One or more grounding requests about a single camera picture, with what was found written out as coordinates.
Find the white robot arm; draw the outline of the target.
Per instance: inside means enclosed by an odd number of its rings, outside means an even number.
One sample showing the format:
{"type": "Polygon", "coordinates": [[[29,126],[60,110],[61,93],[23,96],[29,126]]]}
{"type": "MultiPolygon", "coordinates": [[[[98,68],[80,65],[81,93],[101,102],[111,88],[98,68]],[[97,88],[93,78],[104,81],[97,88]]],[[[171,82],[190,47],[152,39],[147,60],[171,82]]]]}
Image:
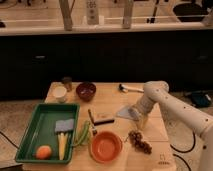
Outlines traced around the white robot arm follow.
{"type": "Polygon", "coordinates": [[[142,116],[147,116],[156,103],[171,111],[203,140],[198,171],[213,171],[213,116],[170,95],[165,81],[144,83],[143,95],[135,107],[142,116]]]}

